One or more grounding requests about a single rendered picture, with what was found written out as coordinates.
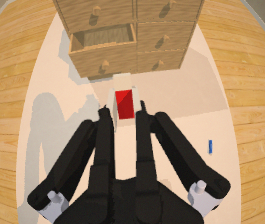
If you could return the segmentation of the small wooden chest of drawers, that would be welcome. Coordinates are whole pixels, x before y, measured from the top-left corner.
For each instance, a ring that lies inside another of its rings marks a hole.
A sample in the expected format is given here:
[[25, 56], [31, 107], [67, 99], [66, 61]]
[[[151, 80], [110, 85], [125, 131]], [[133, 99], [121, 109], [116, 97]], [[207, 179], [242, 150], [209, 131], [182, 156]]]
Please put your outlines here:
[[182, 48], [151, 49], [151, 50], [141, 50], [141, 51], [137, 51], [137, 52], [145, 52], [145, 51], [155, 51], [155, 50], [185, 49], [184, 54], [183, 54], [183, 57], [182, 57], [181, 62], [180, 62], [180, 65], [179, 65], [178, 68], [176, 68], [176, 69], [180, 69], [181, 68], [181, 65], [183, 63], [184, 57], [186, 55], [186, 52], [188, 50], [189, 44], [191, 42], [193, 33], [195, 31], [195, 28], [196, 28], [196, 25], [197, 25], [197, 22], [198, 22], [198, 19], [199, 19], [199, 16], [200, 16], [200, 13], [201, 13], [201, 10], [202, 10], [202, 7], [203, 7], [203, 4], [204, 4], [204, 1], [205, 0], [201, 0], [201, 4], [200, 4], [199, 10], [198, 10], [196, 19], [148, 19], [148, 20], [137, 20], [137, 17], [136, 17], [136, 0], [132, 0], [132, 15], [133, 15], [133, 21], [125, 21], [125, 22], [117, 22], [117, 23], [110, 23], [110, 24], [98, 25], [98, 26], [88, 27], [88, 28], [84, 28], [84, 29], [79, 29], [79, 30], [71, 31], [71, 32], [68, 29], [68, 26], [67, 26], [67, 24], [65, 22], [65, 19], [63, 17], [63, 14], [61, 12], [61, 9], [59, 7], [59, 4], [58, 4], [57, 0], [52, 0], [52, 1], [53, 1], [54, 5], [55, 5], [55, 8], [56, 8], [57, 12], [58, 12], [58, 15], [59, 15], [59, 17], [61, 19], [61, 22], [62, 22], [62, 24], [63, 24], [63, 26], [65, 28], [65, 31], [66, 31], [66, 33], [67, 33], [67, 35], [69, 37], [69, 40], [70, 40], [70, 37], [71, 37], [71, 33], [79, 32], [79, 31], [83, 31], [83, 30], [88, 30], [88, 29], [93, 29], [93, 28], [98, 28], [98, 27], [110, 26], [110, 25], [133, 23], [133, 29], [134, 29], [134, 33], [135, 33], [135, 37], [136, 37], [136, 22], [147, 22], [147, 21], [194, 21], [194, 25], [193, 25], [193, 28], [192, 28], [192, 31], [191, 31], [191, 34], [190, 34], [190, 37], [189, 37], [189, 40], [188, 40], [188, 43], [187, 43], [187, 46], [186, 47], [182, 47]]

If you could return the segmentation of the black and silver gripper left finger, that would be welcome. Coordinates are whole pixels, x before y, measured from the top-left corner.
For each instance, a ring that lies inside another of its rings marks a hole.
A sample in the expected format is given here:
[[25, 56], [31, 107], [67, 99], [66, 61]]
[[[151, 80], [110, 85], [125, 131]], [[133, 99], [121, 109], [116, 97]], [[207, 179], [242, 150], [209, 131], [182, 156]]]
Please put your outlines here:
[[89, 224], [109, 224], [117, 112], [115, 89], [110, 88], [107, 105], [98, 110], [99, 120], [81, 122], [47, 177], [28, 195], [28, 204], [52, 224], [69, 207], [94, 148], [84, 218]]

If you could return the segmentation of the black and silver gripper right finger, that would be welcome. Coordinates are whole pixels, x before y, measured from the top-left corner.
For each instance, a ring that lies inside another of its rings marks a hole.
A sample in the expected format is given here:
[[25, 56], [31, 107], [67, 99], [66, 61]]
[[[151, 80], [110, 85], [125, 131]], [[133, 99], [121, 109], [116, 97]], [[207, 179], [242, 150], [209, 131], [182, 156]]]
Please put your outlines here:
[[205, 163], [167, 113], [148, 114], [144, 101], [139, 99], [137, 86], [132, 86], [132, 97], [136, 128], [137, 221], [140, 224], [157, 224], [161, 215], [151, 133], [155, 134], [188, 192], [191, 206], [204, 218], [225, 198], [231, 188], [230, 182]]

